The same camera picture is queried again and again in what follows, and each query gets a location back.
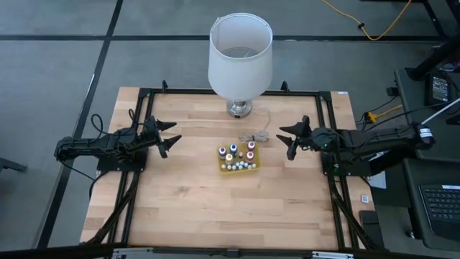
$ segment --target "cable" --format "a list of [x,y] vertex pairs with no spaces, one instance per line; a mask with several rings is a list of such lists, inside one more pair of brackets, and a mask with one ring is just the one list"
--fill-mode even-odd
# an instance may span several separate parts
[[88,176],[87,174],[85,174],[85,173],[83,173],[83,172],[80,172],[80,171],[78,171],[77,169],[75,169],[75,168],[73,168],[73,167],[71,167],[71,166],[69,166],[69,165],[66,165],[64,162],[61,162],[61,161],[59,161],[59,162],[62,163],[66,168],[69,168],[69,169],[71,169],[71,170],[74,170],[75,172],[81,174],[82,176],[85,176],[85,177],[87,177],[87,178],[89,178],[89,179],[95,181],[94,178]]
[[426,120],[424,120],[422,122],[422,124],[426,124],[428,123],[429,121],[431,121],[434,117],[438,116],[439,114],[443,113],[444,111],[446,111],[447,109],[449,109],[452,105],[458,103],[460,101],[460,98],[458,98],[457,100],[451,102],[448,106],[442,108],[439,112],[436,112],[435,114],[429,116],[429,118],[427,118]]
[[[129,132],[131,132],[131,130],[133,130],[134,128],[136,128],[136,127],[139,126],[139,125],[144,125],[143,123],[138,123],[138,122],[136,122],[136,121],[134,120],[134,111],[133,111],[133,109],[128,109],[128,115],[129,115],[129,117],[130,117],[131,120],[132,120],[131,127],[129,128],[129,130],[127,130],[127,131],[126,131],[125,133],[123,133],[123,134],[120,134],[120,132],[118,132],[118,137],[127,135]],[[98,118],[99,124],[101,125],[100,128],[97,127],[96,124],[94,123],[94,117]],[[105,135],[110,134],[110,133],[104,132],[104,131],[102,130],[102,129],[104,128],[104,124],[103,124],[102,118],[101,118],[101,116],[100,116],[99,114],[93,114],[93,115],[91,115],[91,124],[93,125],[94,129],[97,130],[97,131],[99,132],[99,135],[98,135],[97,138],[95,138],[95,139],[91,140],[90,142],[88,142],[88,144],[91,144],[91,143],[94,143],[94,142],[98,141],[99,138],[101,138],[102,134],[105,134]]]
[[371,184],[369,183],[369,181],[368,181],[364,176],[360,176],[360,178],[361,178],[369,187],[372,187]]
[[373,112],[373,111],[376,111],[376,110],[382,108],[383,106],[385,106],[385,105],[389,104],[390,102],[392,102],[393,100],[395,100],[396,97],[397,97],[397,96],[391,98],[389,101],[387,101],[386,103],[380,105],[379,107],[377,107],[377,108],[375,108],[375,109],[372,109],[372,110],[370,110],[370,111],[367,111],[367,112],[363,113],[362,116],[361,116],[361,119],[360,119],[359,121],[357,121],[356,123],[357,123],[357,124],[360,123],[360,122],[364,119],[364,117],[366,116],[366,113],[368,113],[368,112]]
[[[444,74],[444,78],[446,79],[446,81],[448,81],[452,86],[454,86],[454,88],[455,88],[454,94],[455,94],[456,98],[458,98],[459,97],[459,91],[460,91],[459,87],[456,85],[456,83],[454,81],[452,81],[451,77],[449,76],[449,74],[446,71],[444,71],[442,69],[434,70],[434,72],[439,72],[439,71],[442,72],[442,74]],[[455,113],[457,113],[459,111],[460,111],[460,106],[455,111],[446,112],[446,114],[452,115],[452,114],[455,114]]]
[[262,130],[256,132],[255,134],[251,133],[243,133],[241,136],[239,136],[239,140],[243,142],[248,142],[248,141],[258,141],[258,142],[264,142],[269,140],[269,134],[266,131],[268,124],[270,123],[270,110],[268,108],[261,108],[267,111],[267,122],[265,123],[265,126]]
[[101,171],[101,174],[98,176],[98,178],[96,178],[93,183],[91,183],[91,186],[89,186],[89,198],[91,199],[91,196],[93,195],[93,187],[94,187],[94,184],[100,179],[102,178],[102,176],[105,176],[106,174],[108,173],[108,171]]
[[[412,127],[411,125],[408,125],[407,127],[405,127],[404,129],[398,131],[397,133],[398,133],[398,134],[401,134],[401,133],[403,133],[403,132],[406,132],[406,131],[408,131],[411,127]],[[359,148],[359,147],[361,148],[361,149],[359,150],[358,154],[361,154],[362,151],[364,150],[364,148],[367,146],[367,144],[369,144],[369,143],[371,142],[371,140],[373,140],[374,138],[376,138],[376,137],[384,137],[384,136],[393,135],[393,134],[394,134],[394,133],[387,133],[387,134],[383,134],[383,135],[375,135],[375,136],[369,138],[366,142],[364,142],[364,143],[362,143],[361,145],[358,146],[358,148]],[[359,157],[359,156],[356,155],[355,153],[353,153],[353,154],[354,154],[355,156],[354,156],[353,158],[348,159],[348,161],[347,161],[348,163],[350,163],[351,161],[353,161],[353,159]]]
[[412,0],[408,0],[407,4],[404,6],[402,11],[398,14],[396,19],[391,23],[391,25],[379,37],[372,38],[372,37],[369,36],[369,34],[367,33],[366,29],[364,28],[364,23],[360,22],[358,19],[354,18],[350,14],[346,14],[344,12],[341,12],[336,7],[334,7],[332,4],[328,3],[326,0],[321,0],[321,1],[323,1],[324,4],[329,5],[334,11],[338,12],[339,14],[341,14],[341,15],[343,15],[345,17],[351,18],[355,22],[357,22],[358,23],[358,28],[361,29],[361,31],[366,35],[366,37],[369,40],[372,40],[372,41],[380,40],[383,36],[385,36],[393,28],[393,26],[395,26],[396,22],[399,20],[399,18],[401,18],[401,16],[404,14],[404,12],[407,10],[407,8],[409,7],[410,3],[412,2]]
[[391,118],[388,118],[388,119],[384,120],[383,122],[379,122],[379,123],[375,124],[374,126],[370,127],[369,129],[366,129],[365,131],[371,130],[371,129],[373,129],[373,128],[379,126],[380,124],[384,124],[385,122],[388,122],[388,121],[390,121],[390,120],[392,120],[392,119],[401,117],[402,115],[406,115],[406,114],[413,113],[413,112],[418,112],[418,111],[420,111],[420,110],[427,109],[427,108],[431,108],[431,107],[446,105],[447,103],[451,103],[451,101],[446,102],[446,103],[442,103],[442,104],[428,105],[428,106],[425,106],[425,107],[422,107],[422,108],[414,109],[414,110],[412,110],[412,111],[403,112],[402,114],[395,115],[395,116],[393,116],[393,117],[391,117]]
[[385,112],[383,112],[383,113],[381,113],[381,114],[377,114],[377,118],[378,118],[378,117],[381,117],[381,116],[383,116],[383,115],[385,115],[385,114],[388,114],[389,112],[392,112],[392,111],[394,111],[394,110],[397,110],[397,109],[399,109],[399,108],[401,108],[401,107],[403,107],[402,104],[400,104],[400,105],[398,105],[398,106],[394,106],[393,108],[388,109],[388,110],[386,110]]

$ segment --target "yellow cable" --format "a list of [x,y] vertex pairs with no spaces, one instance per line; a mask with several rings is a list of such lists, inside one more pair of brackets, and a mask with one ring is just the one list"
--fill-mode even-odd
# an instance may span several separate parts
[[400,105],[398,105],[398,106],[395,106],[395,107],[393,107],[393,108],[391,108],[391,109],[389,109],[389,110],[387,110],[387,111],[385,111],[385,112],[383,112],[383,113],[381,113],[381,114],[377,114],[377,118],[378,118],[378,117],[381,117],[381,116],[383,116],[383,115],[385,115],[385,114],[387,114],[387,113],[389,113],[389,112],[392,112],[392,111],[394,111],[394,110],[396,110],[396,109],[399,109],[399,108],[401,108],[401,107],[403,107],[402,104],[400,104]]
[[[327,4],[329,5],[332,9],[334,9],[336,12],[338,12],[339,14],[345,16],[345,17],[348,17],[348,18],[352,18],[355,22],[357,22],[358,24],[361,24],[361,22],[354,18],[353,16],[351,16],[350,14],[346,14],[344,12],[341,12],[339,11],[336,7],[332,6],[332,4],[328,3],[326,0],[321,0],[324,2],[324,4]],[[382,38],[383,36],[385,36],[392,28],[393,26],[395,26],[396,22],[398,21],[398,19],[401,17],[401,15],[404,14],[405,10],[409,7],[409,4],[411,3],[412,0],[408,0],[408,3],[404,6],[404,8],[402,9],[402,11],[400,12],[400,14],[396,17],[396,19],[391,23],[391,25],[388,27],[387,30],[385,30],[382,35],[380,35],[379,37],[376,37],[376,38],[372,38],[369,36],[369,34],[367,34],[367,31],[366,29],[363,27],[361,27],[360,29],[362,30],[362,32],[367,36],[367,38],[369,40],[380,40],[380,38]]]

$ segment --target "small bottle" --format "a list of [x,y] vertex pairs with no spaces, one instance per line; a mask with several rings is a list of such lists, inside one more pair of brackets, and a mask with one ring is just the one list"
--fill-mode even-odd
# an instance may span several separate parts
[[253,160],[253,159],[254,159],[254,153],[249,151],[249,152],[246,154],[246,162],[252,163],[252,160]]
[[231,165],[233,163],[233,155],[227,154],[225,156],[225,164]]
[[225,160],[225,155],[227,154],[227,150],[224,147],[218,149],[218,155],[221,160]]
[[234,157],[236,157],[236,152],[237,152],[237,150],[238,150],[238,146],[237,146],[236,144],[231,144],[231,145],[230,145],[230,153],[231,153]]
[[255,148],[256,148],[256,143],[254,141],[249,141],[247,143],[247,150],[248,151],[254,151]]

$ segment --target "yellow tray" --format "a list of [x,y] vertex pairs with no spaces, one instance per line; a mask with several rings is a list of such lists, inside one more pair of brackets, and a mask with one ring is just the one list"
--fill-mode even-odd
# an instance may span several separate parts
[[[260,159],[259,159],[259,144],[257,142],[254,141],[254,143],[256,144],[256,147],[254,149],[254,159],[252,160],[252,163],[255,163],[256,164],[256,168],[255,169],[248,169],[248,168],[243,168],[241,170],[239,169],[236,169],[236,170],[227,170],[227,169],[222,169],[222,165],[225,164],[225,160],[221,160],[221,156],[219,155],[219,148],[221,147],[224,147],[226,150],[227,150],[227,154],[230,152],[230,145],[233,145],[233,144],[230,144],[230,145],[218,145],[217,146],[217,149],[216,149],[216,154],[217,154],[217,161],[218,161],[218,170],[221,172],[221,174],[223,175],[229,175],[229,174],[233,174],[233,173],[244,173],[244,172],[250,172],[250,171],[255,171],[257,169],[259,169],[262,164],[260,163]],[[238,153],[240,152],[243,152],[243,158],[239,158],[238,157]],[[232,165],[236,164],[236,162],[242,162],[242,161],[245,161],[245,157],[246,157],[246,153],[247,153],[247,142],[241,142],[238,144],[238,151],[236,152],[236,157],[233,157],[233,163]]]

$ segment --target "keyboard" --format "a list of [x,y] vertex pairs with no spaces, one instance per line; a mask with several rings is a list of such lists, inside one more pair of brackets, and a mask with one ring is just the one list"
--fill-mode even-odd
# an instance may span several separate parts
[[431,231],[438,236],[460,241],[460,186],[419,186]]

